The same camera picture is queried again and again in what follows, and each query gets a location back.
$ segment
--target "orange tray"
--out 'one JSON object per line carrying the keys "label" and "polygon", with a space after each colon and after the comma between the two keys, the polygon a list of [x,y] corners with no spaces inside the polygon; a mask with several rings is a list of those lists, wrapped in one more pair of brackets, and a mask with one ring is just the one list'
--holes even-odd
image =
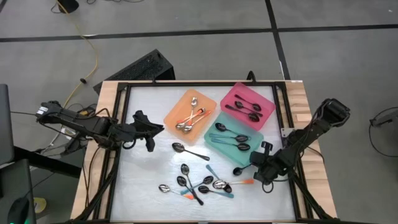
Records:
{"label": "orange tray", "polygon": [[[198,102],[197,106],[193,109],[193,114],[195,114],[200,108],[206,108],[206,111],[211,110],[211,114],[197,122],[197,124],[193,126],[189,133],[184,133],[181,130],[177,130],[175,125],[177,124],[178,120],[184,119],[191,115],[191,101],[193,97],[196,97]],[[173,133],[176,137],[184,142],[192,144],[195,142],[195,140],[197,140],[199,135],[202,133],[203,128],[206,127],[209,120],[213,116],[216,105],[217,103],[209,97],[199,93],[194,89],[189,89],[184,93],[178,103],[164,118],[163,122],[165,123],[168,131]],[[200,116],[195,117],[193,122],[195,122],[198,118],[200,118]]]}

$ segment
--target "black floor stripe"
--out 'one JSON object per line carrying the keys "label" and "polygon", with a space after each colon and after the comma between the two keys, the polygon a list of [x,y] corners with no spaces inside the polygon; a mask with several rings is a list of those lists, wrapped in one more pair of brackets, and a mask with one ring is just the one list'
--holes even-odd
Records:
{"label": "black floor stripe", "polygon": [[291,27],[291,28],[278,28],[278,31],[279,32],[316,32],[316,31],[396,29],[396,28],[398,28],[398,24],[330,26],[330,27]]}
{"label": "black floor stripe", "polygon": [[[217,30],[187,30],[168,32],[143,32],[125,34],[98,34],[85,36],[87,39],[120,39],[133,37],[175,37],[183,35],[213,35],[213,34],[258,34],[271,32],[270,28],[247,28],[247,29],[217,29]],[[0,38],[0,42],[31,42],[31,41],[52,41],[52,40],[80,40],[79,35],[55,36],[55,37],[10,37]]]}
{"label": "black floor stripe", "polygon": [[4,6],[6,5],[7,0],[2,0],[0,3],[0,12],[2,11],[2,9],[4,8]]}
{"label": "black floor stripe", "polygon": [[272,10],[271,0],[265,0],[265,1],[266,1],[266,5],[267,5],[269,21],[271,22],[272,33],[274,35],[276,51],[278,53],[280,66],[282,67],[281,68],[282,69],[282,73],[283,73],[283,76],[284,76],[285,80],[290,80],[289,69],[287,68],[285,53],[284,53],[284,49],[282,47],[282,42],[280,41],[278,27],[276,25],[276,20],[275,20],[274,11]]}

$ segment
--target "yellow cable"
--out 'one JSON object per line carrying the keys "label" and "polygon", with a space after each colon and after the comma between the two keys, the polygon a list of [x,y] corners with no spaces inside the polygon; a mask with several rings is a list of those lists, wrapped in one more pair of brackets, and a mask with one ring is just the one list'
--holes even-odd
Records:
{"label": "yellow cable", "polygon": [[[94,54],[95,54],[95,67],[92,69],[92,71],[85,77],[85,79],[89,78],[90,76],[92,76],[95,72],[95,70],[97,70],[98,68],[98,54],[97,54],[97,50],[95,49],[94,45],[86,38],[83,36],[83,34],[81,33],[79,26],[77,25],[77,23],[75,21],[73,21],[72,17],[69,15],[69,12],[64,8],[64,6],[58,1],[57,4],[63,9],[63,11],[68,15],[69,19],[72,21],[73,25],[75,25],[77,32],[79,33],[79,36],[84,39],[85,41],[88,42],[88,44],[91,46],[91,48],[94,50]],[[72,96],[75,94],[75,92],[77,91],[77,89],[80,87],[81,83],[79,83],[75,89],[72,91],[72,93],[68,96],[65,104],[63,105],[63,107],[66,107],[67,104],[69,103],[70,99],[72,98]]]}

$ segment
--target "teal tray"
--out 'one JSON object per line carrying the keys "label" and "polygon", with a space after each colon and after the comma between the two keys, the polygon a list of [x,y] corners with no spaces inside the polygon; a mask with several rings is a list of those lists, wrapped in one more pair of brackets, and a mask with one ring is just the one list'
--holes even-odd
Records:
{"label": "teal tray", "polygon": [[[237,132],[239,134],[250,136],[251,139],[245,142],[246,144],[250,145],[250,149],[247,151],[240,151],[236,146],[230,146],[227,144],[212,142],[211,137],[209,137],[210,133],[221,134],[224,136],[231,136],[231,137],[236,136],[231,131],[222,132],[217,130],[215,126],[216,123],[224,124],[226,128],[234,132]],[[228,143],[239,144],[235,139],[232,138],[219,138],[219,139]],[[236,162],[241,166],[247,166],[250,164],[249,159],[251,152],[255,151],[256,149],[258,149],[258,147],[260,147],[260,144],[263,139],[264,136],[261,133],[255,131],[249,126],[246,126],[245,124],[241,123],[240,121],[236,120],[235,118],[224,112],[221,112],[220,115],[218,115],[215,122],[210,126],[209,130],[207,130],[205,134],[205,141],[207,142],[207,144],[209,144],[212,148],[220,151],[222,154],[226,155],[227,157],[229,157],[230,159],[232,159],[234,162]]]}

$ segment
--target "black box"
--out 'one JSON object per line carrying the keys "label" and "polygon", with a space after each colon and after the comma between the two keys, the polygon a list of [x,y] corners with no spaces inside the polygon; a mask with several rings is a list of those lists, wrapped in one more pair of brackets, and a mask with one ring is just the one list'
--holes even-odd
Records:
{"label": "black box", "polygon": [[[136,60],[104,81],[110,80],[175,80],[173,65],[157,50]],[[102,82],[93,87],[100,94]]]}

